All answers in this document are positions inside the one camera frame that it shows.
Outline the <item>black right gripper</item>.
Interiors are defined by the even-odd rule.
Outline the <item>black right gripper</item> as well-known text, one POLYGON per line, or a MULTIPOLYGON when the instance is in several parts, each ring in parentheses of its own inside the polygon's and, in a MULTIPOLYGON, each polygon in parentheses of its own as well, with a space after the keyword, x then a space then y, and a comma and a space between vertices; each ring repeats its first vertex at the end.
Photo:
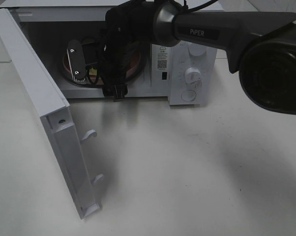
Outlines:
POLYGON ((83 53, 87 62, 86 73, 88 65, 97 66, 97 75, 104 83, 104 97, 124 99, 128 94, 126 73, 133 56, 133 42, 119 41, 113 37, 86 38, 83 40, 83 53))

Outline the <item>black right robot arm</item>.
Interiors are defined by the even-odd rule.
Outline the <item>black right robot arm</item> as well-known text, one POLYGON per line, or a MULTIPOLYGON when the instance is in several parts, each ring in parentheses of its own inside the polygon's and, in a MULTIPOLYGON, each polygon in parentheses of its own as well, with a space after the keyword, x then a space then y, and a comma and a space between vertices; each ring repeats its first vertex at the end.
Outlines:
POLYGON ((248 98, 263 109, 296 115, 296 13, 205 11, 173 0, 129 0, 105 15, 97 51, 105 96, 127 94, 126 68, 140 43, 181 41, 226 52, 248 98))

